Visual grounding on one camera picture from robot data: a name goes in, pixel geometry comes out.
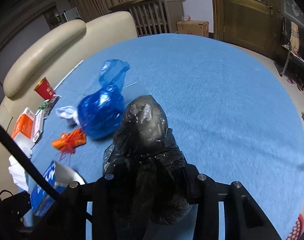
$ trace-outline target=red paper cup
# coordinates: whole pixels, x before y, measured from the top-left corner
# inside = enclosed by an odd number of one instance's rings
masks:
[[[51,99],[55,94],[53,88],[49,84],[47,78],[43,78],[39,84],[35,87],[34,91],[36,91],[44,100]]]

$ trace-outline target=floor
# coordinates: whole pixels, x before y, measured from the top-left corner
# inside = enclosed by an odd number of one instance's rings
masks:
[[[278,71],[274,65],[274,61],[264,57],[256,52],[253,52],[251,50],[248,49],[244,49],[238,46],[235,46],[238,49],[243,50],[244,52],[246,52],[247,54],[251,55],[252,57],[254,57],[255,59],[257,59],[259,62],[261,62],[266,68],[268,68],[273,74],[274,76],[279,80],[279,82],[283,85],[283,87],[285,88],[285,90],[287,91],[288,95],[290,96],[291,100],[293,101],[298,114],[301,116],[302,113],[304,113],[304,91],[299,91],[297,88],[296,84],[290,84],[289,82],[287,82],[287,76],[283,75],[282,77],[278,74]],[[301,119],[302,122],[302,127],[304,130],[304,121],[303,119]],[[304,218],[304,204],[302,206],[301,209],[301,215]]]

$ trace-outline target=beige leather sofa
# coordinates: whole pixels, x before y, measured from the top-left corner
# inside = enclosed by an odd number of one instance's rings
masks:
[[[137,38],[137,32],[128,12],[112,13],[88,23],[73,20],[51,30],[27,49],[8,72],[3,83],[5,98],[0,106],[2,127],[11,135],[26,107],[38,109],[43,100],[34,88],[42,78],[46,77],[55,87],[81,60],[132,38]],[[17,186],[8,171],[9,156],[0,144],[0,191],[16,193]]]

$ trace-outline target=red object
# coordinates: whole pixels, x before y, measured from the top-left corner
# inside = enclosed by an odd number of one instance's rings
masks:
[[[49,84],[47,78],[43,78],[39,84],[35,87],[34,91],[36,91],[44,100],[51,99],[55,94],[53,88]]]
[[[303,226],[304,218],[301,214],[299,214],[299,217],[293,227],[293,230],[290,232],[286,240],[298,240],[303,232]]]
[[[75,153],[75,147],[86,143],[86,134],[77,128],[71,133],[62,133],[61,138],[52,142],[52,146],[61,151],[60,160],[67,154]]]
[[[287,80],[287,82],[289,83],[289,84],[295,84],[295,82],[291,79],[291,78],[288,78],[288,79],[286,79]]]

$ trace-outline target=blue rug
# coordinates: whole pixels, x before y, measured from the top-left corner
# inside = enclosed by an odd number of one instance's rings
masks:
[[[85,60],[58,88],[62,98],[55,107],[77,106],[97,91],[102,64],[113,58],[130,64],[125,84],[140,82],[162,106],[187,161],[215,181],[241,181],[285,239],[304,199],[304,132],[295,106],[273,74],[223,42],[193,35],[152,35],[116,44]],[[70,131],[54,111],[45,121],[32,156],[41,173],[52,159],[59,159],[51,142]],[[96,181],[111,140],[88,138],[61,163],[86,182]],[[30,179],[30,192],[34,185]],[[195,218],[196,207],[173,226],[150,225],[145,238],[192,239]]]

